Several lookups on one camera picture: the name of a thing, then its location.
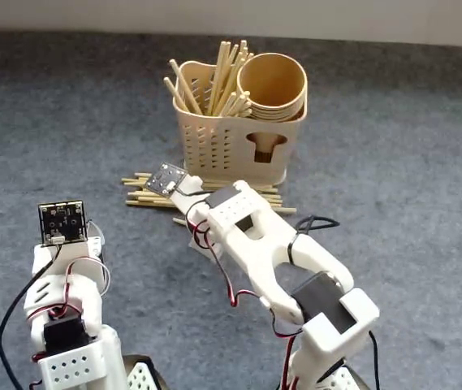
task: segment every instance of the black cable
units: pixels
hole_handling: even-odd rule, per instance
[[[369,331],[369,337],[373,343],[373,370],[375,372],[375,388],[380,390],[380,378],[378,377],[378,345],[377,339],[372,331]]]
[[[327,224],[322,224],[322,225],[313,225],[314,222],[316,221],[324,221],[328,222]],[[311,230],[320,230],[320,229],[327,229],[327,228],[335,228],[339,226],[340,223],[337,222],[335,219],[332,218],[327,218],[327,217],[320,217],[315,214],[311,214],[308,217],[305,217],[301,219],[298,223],[295,225],[295,230],[296,234],[290,241],[287,247],[287,255],[288,255],[288,261],[291,264],[294,264],[294,258],[292,257],[292,246],[296,243],[297,237],[299,237],[300,234],[309,234]]]
[[[5,316],[3,317],[2,323],[0,323],[0,359],[2,359],[3,366],[5,367],[6,374],[9,376],[9,379],[11,380],[12,384],[14,385],[14,388],[16,390],[24,390],[23,386],[21,386],[21,383],[19,383],[19,380],[16,378],[14,371],[11,368],[11,365],[9,364],[8,359],[6,358],[5,351],[3,350],[3,332],[5,331],[5,327],[7,323],[9,322],[9,319],[11,318],[12,312],[14,311],[15,307],[18,305],[19,301],[21,301],[21,298],[25,295],[25,293],[28,291],[29,288],[31,288],[34,283],[37,282],[39,278],[43,276],[45,272],[48,271],[48,269],[54,264],[56,259],[58,258],[59,253],[61,252],[62,246],[58,246],[58,250],[55,253],[54,257],[52,258],[51,261],[49,261],[48,264],[46,264],[43,268],[41,268],[23,287],[23,289],[19,292],[19,294],[14,298],[14,301],[12,301],[11,305],[9,308],[6,310]]]
[[[287,337],[292,337],[292,336],[297,336],[299,335],[303,329],[299,329],[298,331],[295,331],[294,333],[280,333],[276,330],[276,314],[275,312],[270,309],[270,314],[272,314],[272,331],[274,332],[274,334],[277,336],[277,337],[280,337],[280,338],[287,338]]]
[[[328,224],[314,226],[313,223],[316,221],[328,222]],[[298,223],[296,223],[294,228],[299,233],[309,234],[311,230],[335,228],[339,225],[340,223],[337,222],[335,219],[327,218],[327,217],[320,217],[318,215],[311,214],[308,217],[305,217],[302,220],[300,220]]]
[[[189,206],[188,210],[186,211],[185,213],[185,223],[188,227],[188,230],[189,232],[192,234],[192,231],[193,231],[193,227],[191,226],[191,221],[189,220],[189,213],[191,212],[191,209],[196,206],[196,205],[199,205],[200,203],[205,203],[205,199],[201,199],[200,201],[195,201],[192,205]]]
[[[196,195],[206,195],[207,193],[213,193],[214,191],[204,190],[204,191],[195,191],[194,193],[185,193],[180,188],[177,188],[176,191],[180,195],[184,195],[185,197],[195,197]]]

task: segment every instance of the cup rim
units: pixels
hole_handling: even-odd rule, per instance
[[[294,58],[292,58],[292,57],[290,57],[288,55],[285,55],[285,54],[281,54],[281,53],[261,53],[261,54],[256,54],[251,59],[247,60],[247,62],[238,71],[238,75],[236,76],[236,85],[237,85],[238,90],[240,91],[240,93],[243,93],[244,89],[241,86],[241,72],[245,69],[245,67],[247,66],[248,63],[250,63],[254,59],[258,59],[258,58],[264,57],[266,55],[275,55],[275,56],[279,56],[279,57],[284,57],[285,59],[288,59],[288,60],[292,61],[301,70],[301,74],[303,75],[304,83],[303,83],[303,88],[301,89],[301,91],[291,101],[289,101],[287,103],[284,103],[281,106],[266,106],[266,105],[263,105],[261,103],[255,102],[250,97],[248,97],[248,101],[251,102],[251,108],[253,109],[253,111],[254,111],[254,107],[261,108],[263,110],[268,110],[268,111],[281,111],[283,109],[288,108],[289,106],[292,106],[298,100],[300,100],[305,95],[306,89],[308,88],[308,79],[306,77],[306,71],[304,71],[303,66],[297,60],[295,60]]]

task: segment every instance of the floor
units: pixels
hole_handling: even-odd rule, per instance
[[[0,33],[0,320],[28,280],[37,204],[81,198],[106,235],[104,320],[125,353],[151,355],[173,389],[274,390],[284,342],[268,313],[253,299],[232,309],[172,213],[126,207],[119,183],[181,162],[167,61],[214,61],[219,40]],[[381,309],[382,388],[462,388],[462,49],[272,38],[249,47],[289,54],[308,72],[309,117],[282,190],[300,213],[288,220],[314,212],[342,223],[314,236]],[[23,384],[39,378],[21,309],[5,346]],[[373,386],[370,345],[350,363]]]

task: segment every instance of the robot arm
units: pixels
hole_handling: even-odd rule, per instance
[[[82,202],[40,205],[40,220],[32,274],[52,263],[28,290],[24,310],[45,389],[160,389],[147,363],[127,376],[117,332],[102,323],[110,273],[100,229],[87,237]]]
[[[207,223],[216,256],[227,251],[263,305],[301,326],[301,346],[291,357],[289,373],[292,381],[297,378],[297,389],[314,389],[362,347],[379,316],[377,306],[353,288],[351,273],[337,258],[310,236],[298,235],[247,183],[240,180],[202,195],[200,178],[163,164],[147,185],[187,213],[190,226]],[[191,246],[210,257],[208,249]],[[314,276],[289,294],[274,274],[282,262]]]

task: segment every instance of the plastic utensil caddy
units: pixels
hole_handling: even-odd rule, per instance
[[[198,105],[205,112],[209,104],[216,66],[187,61],[180,71],[191,85]],[[184,97],[176,81],[176,89]],[[184,99],[189,109],[189,102]],[[246,180],[251,184],[279,184],[285,180],[287,165],[296,146],[300,125],[306,118],[308,96],[296,119],[263,122],[249,118],[202,116],[180,110],[173,97],[184,146],[184,166],[190,175],[210,180]],[[266,159],[258,157],[254,134],[278,135],[277,145]]]

